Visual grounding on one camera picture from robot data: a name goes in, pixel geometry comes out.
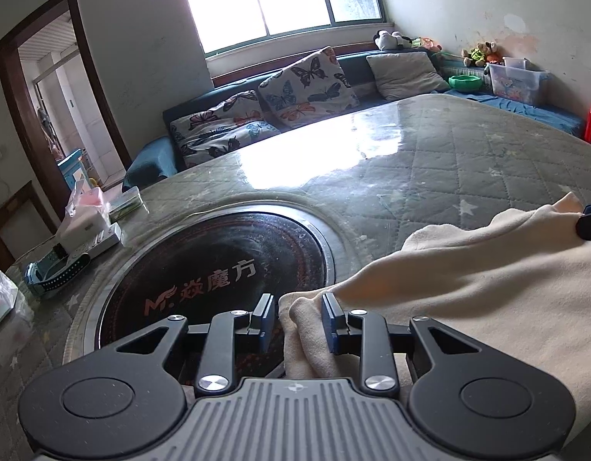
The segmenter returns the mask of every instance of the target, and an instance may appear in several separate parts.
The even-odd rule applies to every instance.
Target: wooden door frame
[[[46,144],[42,126],[37,118],[37,113],[26,86],[20,56],[18,55],[18,47],[67,10],[71,14],[71,22],[80,57],[101,116],[123,166],[125,169],[131,166],[131,156],[118,131],[118,127],[116,127],[112,111],[110,111],[106,95],[101,87],[99,75],[93,64],[91,51],[82,26],[78,0],[48,0],[0,40],[0,79],[5,100],[10,109],[20,142],[23,144],[24,152],[29,158],[39,184],[60,219],[63,219],[70,190],[48,148],[48,144]]]

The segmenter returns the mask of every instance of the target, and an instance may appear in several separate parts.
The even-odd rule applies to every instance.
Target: ceiling
[[[50,52],[62,52],[75,44],[75,33],[69,12],[35,33],[18,47],[21,61],[38,61]]]

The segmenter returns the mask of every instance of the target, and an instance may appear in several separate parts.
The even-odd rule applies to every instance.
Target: teddy bear
[[[392,34],[382,30],[374,35],[374,42],[379,50],[397,50],[398,48],[411,48],[412,40],[408,36],[402,36],[398,31]]]
[[[475,64],[477,67],[484,67],[485,64],[499,64],[501,59],[496,53],[498,45],[494,41],[486,41],[485,43],[477,43],[477,46],[471,51],[462,50],[462,57],[464,57],[464,65],[470,67]]]

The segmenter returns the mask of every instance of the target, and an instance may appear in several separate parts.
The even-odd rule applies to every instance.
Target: window frame
[[[268,25],[266,23],[266,17],[264,16],[264,10],[261,7],[260,0],[257,0],[257,4],[258,4],[259,10],[261,12],[262,20],[264,21],[264,27],[266,28],[266,36],[260,36],[259,38],[254,38],[252,40],[241,41],[239,43],[235,43],[234,45],[224,46],[223,48],[219,48],[217,50],[213,50],[211,52],[204,53],[204,56],[207,59],[207,58],[215,57],[219,54],[222,54],[222,53],[225,53],[225,52],[228,52],[231,50],[236,50],[237,48],[244,48],[248,45],[254,45],[256,43],[262,43],[263,41],[269,41],[274,38],[281,38],[283,36],[291,36],[291,35],[295,35],[298,33],[317,31],[317,30],[321,30],[321,29],[332,29],[332,28],[336,28],[336,27],[357,26],[358,24],[375,24],[377,22],[379,22],[379,23],[385,22],[385,7],[383,5],[383,0],[376,0],[376,1],[377,1],[377,6],[379,7],[379,14],[381,15],[380,18],[378,18],[378,19],[358,19],[356,21],[336,22],[336,20],[334,18],[334,10],[332,9],[332,4],[331,4],[330,0],[325,0],[327,14],[329,15],[329,18],[330,18],[329,24],[324,24],[323,26],[303,27],[302,29],[293,29],[291,31],[285,31],[282,33],[270,34],[270,31],[268,29]],[[199,40],[199,44],[201,44],[201,46],[203,48],[203,43],[201,42],[201,39]]]

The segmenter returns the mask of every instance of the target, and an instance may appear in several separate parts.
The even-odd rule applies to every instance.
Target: black cooktop surface
[[[266,212],[213,218],[161,240],[129,269],[104,308],[98,342],[107,345],[171,314],[209,323],[220,312],[253,310],[264,292],[278,299],[327,283],[321,246],[295,220]],[[268,354],[237,361],[241,376],[266,375],[282,362],[282,331],[275,329]],[[181,382],[192,379],[195,367],[193,357]]]

